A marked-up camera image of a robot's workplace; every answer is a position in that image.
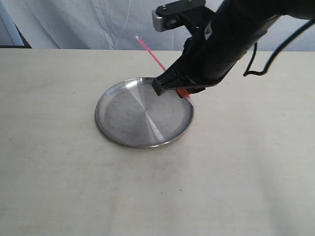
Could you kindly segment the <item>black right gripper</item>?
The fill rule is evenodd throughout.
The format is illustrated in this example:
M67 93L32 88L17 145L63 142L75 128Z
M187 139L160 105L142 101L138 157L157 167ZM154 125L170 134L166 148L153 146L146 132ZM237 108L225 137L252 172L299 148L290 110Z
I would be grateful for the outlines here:
M190 37L184 44L181 56L161 75L152 81L152 88L158 96L176 90L181 98L190 98L191 94L204 91L221 82L221 76L210 78L203 73L208 67L207 51L203 49L207 40Z

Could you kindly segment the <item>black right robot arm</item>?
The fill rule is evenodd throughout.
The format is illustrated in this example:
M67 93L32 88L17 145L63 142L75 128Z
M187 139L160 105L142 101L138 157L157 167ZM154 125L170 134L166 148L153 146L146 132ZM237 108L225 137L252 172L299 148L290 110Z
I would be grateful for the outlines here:
M216 11L203 0L179 0L157 7L152 12L158 32L181 26L191 36L182 55L152 82L156 94L185 89L198 93L220 83L231 68L281 16L306 19L273 53L277 54L315 22L312 0L225 0Z

